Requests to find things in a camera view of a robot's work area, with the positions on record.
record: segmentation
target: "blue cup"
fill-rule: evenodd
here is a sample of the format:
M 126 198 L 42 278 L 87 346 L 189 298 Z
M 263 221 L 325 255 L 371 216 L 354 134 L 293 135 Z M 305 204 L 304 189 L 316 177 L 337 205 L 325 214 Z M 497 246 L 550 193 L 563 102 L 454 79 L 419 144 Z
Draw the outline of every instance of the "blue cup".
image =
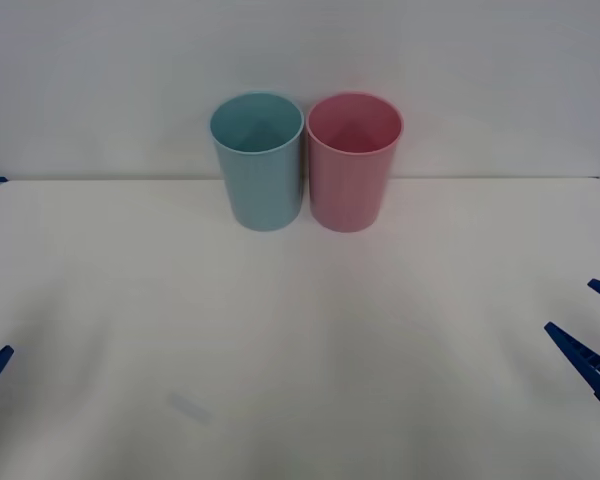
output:
M 277 230 L 298 215 L 303 127 L 304 115 L 293 102 L 266 92 L 232 98 L 211 117 L 231 208 L 243 226 Z

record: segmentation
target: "cup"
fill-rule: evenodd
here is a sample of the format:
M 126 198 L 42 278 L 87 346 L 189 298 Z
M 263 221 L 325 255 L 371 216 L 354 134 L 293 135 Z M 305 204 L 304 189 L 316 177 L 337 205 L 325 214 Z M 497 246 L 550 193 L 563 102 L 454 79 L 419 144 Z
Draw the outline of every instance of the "cup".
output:
M 402 130 L 398 109 L 368 93 L 341 93 L 311 109 L 311 212 L 320 224 L 356 232 L 375 222 Z
M 302 111 L 279 95 L 250 92 L 220 105 L 209 125 L 236 220 L 258 231 L 291 223 L 302 204 Z

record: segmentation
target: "white table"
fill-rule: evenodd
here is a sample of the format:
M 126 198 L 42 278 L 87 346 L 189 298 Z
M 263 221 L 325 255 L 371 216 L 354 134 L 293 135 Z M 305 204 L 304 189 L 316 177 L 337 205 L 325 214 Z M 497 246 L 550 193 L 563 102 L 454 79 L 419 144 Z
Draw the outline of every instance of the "white table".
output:
M 0 186 L 0 480 L 600 479 L 600 181 L 394 180 L 355 234 L 220 181 Z

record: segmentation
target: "pink cup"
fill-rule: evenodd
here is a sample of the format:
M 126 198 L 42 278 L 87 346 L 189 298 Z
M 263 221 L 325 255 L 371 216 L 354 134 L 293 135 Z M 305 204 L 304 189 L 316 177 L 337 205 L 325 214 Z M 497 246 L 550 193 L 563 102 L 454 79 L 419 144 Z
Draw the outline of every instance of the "pink cup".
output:
M 380 211 L 402 116 L 368 93 L 341 93 L 307 118 L 311 212 L 323 226 L 357 232 Z

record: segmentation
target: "cup rim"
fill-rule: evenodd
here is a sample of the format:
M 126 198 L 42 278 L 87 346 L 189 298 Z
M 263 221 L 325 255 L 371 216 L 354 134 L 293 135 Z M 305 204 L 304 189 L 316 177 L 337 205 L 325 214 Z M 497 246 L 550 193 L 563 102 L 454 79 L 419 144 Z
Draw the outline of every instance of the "cup rim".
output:
M 216 114 L 216 112 L 218 110 L 220 110 L 222 107 L 224 107 L 227 103 L 232 102 L 233 100 L 240 98 L 240 97 L 247 97 L 247 96 L 251 96 L 251 95 L 270 95 L 272 97 L 278 97 L 281 98 L 282 100 L 285 100 L 287 102 L 289 102 L 291 105 L 293 105 L 295 107 L 295 109 L 298 111 L 298 113 L 300 114 L 300 128 L 298 129 L 298 131 L 293 135 L 293 137 L 291 137 L 289 140 L 287 140 L 285 143 L 283 143 L 282 145 L 278 145 L 275 148 L 270 148 L 269 150 L 261 150 L 259 152 L 243 152 L 242 150 L 236 150 L 234 148 L 231 147 L 227 147 L 225 144 L 221 143 L 216 136 L 213 134 L 213 130 L 211 129 L 211 120 L 213 120 L 214 115 Z M 264 153 L 273 153 L 276 152 L 278 150 L 281 150 L 283 148 L 285 148 L 287 145 L 289 145 L 290 143 L 294 142 L 302 133 L 302 131 L 304 130 L 304 125 L 305 125 L 305 116 L 304 116 L 304 112 L 302 111 L 302 109 L 298 106 L 298 104 L 296 102 L 294 102 L 293 100 L 291 100 L 289 97 L 287 97 L 286 95 L 282 95 L 280 93 L 276 93 L 276 92 L 270 92 L 267 90 L 249 90 L 248 92 L 244 92 L 241 93 L 239 95 L 234 95 L 231 98 L 228 98 L 227 100 L 225 100 L 224 102 L 222 102 L 220 105 L 218 105 L 214 110 L 213 113 L 211 114 L 211 117 L 209 117 L 209 121 L 207 122 L 207 128 L 209 130 L 209 134 L 211 135 L 211 138 L 213 138 L 213 142 L 216 143 L 217 145 L 221 146 L 223 149 L 225 150 L 229 150 L 230 152 L 234 152 L 234 153 L 238 153 L 240 155 L 262 155 Z
M 361 96 L 361 97 L 373 98 L 374 100 L 378 100 L 378 101 L 384 103 L 385 105 L 387 105 L 389 108 L 391 108 L 398 115 L 398 119 L 400 120 L 400 131 L 398 132 L 398 135 L 396 135 L 396 138 L 390 144 L 385 145 L 384 147 L 379 148 L 377 150 L 371 150 L 369 152 L 347 152 L 346 150 L 340 150 L 340 149 L 334 148 L 330 145 L 327 145 L 322 140 L 320 140 L 311 130 L 311 114 L 316 109 L 316 107 L 318 107 L 323 102 L 326 102 L 327 100 L 331 100 L 332 98 L 343 97 L 343 96 L 347 96 L 347 95 L 357 95 L 357 96 Z M 385 150 L 389 150 L 398 143 L 398 141 L 402 137 L 402 133 L 404 132 L 404 119 L 402 118 L 402 114 L 400 113 L 400 110 L 398 110 L 398 108 L 393 103 L 391 103 L 390 101 L 388 101 L 382 97 L 379 97 L 378 95 L 374 95 L 369 92 L 356 91 L 356 90 L 347 90 L 344 92 L 336 93 L 335 95 L 325 97 L 322 100 L 316 102 L 309 110 L 309 113 L 307 113 L 306 123 L 307 123 L 307 133 L 309 134 L 309 137 L 311 137 L 311 139 L 314 142 L 318 143 L 319 145 L 325 147 L 328 150 L 331 150 L 332 152 L 339 153 L 341 155 L 349 155 L 352 157 L 364 157 L 364 156 L 369 156 L 369 155 L 375 155 L 377 153 L 384 152 Z

